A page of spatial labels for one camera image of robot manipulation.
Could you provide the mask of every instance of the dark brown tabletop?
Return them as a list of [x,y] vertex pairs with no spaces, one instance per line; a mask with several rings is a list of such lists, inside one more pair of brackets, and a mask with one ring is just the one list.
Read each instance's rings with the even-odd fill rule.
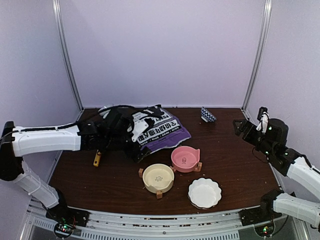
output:
[[[199,108],[168,108],[191,133],[182,145],[200,149],[201,172],[175,173],[172,189],[162,199],[144,188],[140,168],[151,164],[171,165],[172,149],[163,149],[140,163],[126,159],[122,152],[107,152],[99,167],[93,162],[96,151],[63,152],[50,184],[60,189],[69,206],[88,210],[141,215],[180,215],[211,213],[248,208],[260,204],[260,198],[278,188],[273,172],[252,155],[250,144],[237,137],[234,119],[243,119],[240,109],[213,108],[215,123],[201,120]],[[82,118],[95,113],[86,109]],[[201,210],[191,205],[188,187],[198,178],[211,178],[222,189],[217,206]]]

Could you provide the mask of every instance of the pink pet bowl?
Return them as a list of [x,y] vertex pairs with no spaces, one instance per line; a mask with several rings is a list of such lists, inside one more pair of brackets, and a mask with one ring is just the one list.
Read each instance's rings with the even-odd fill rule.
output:
[[199,172],[201,170],[201,166],[198,166],[199,160],[200,149],[190,146],[179,146],[171,153],[173,168],[181,173]]

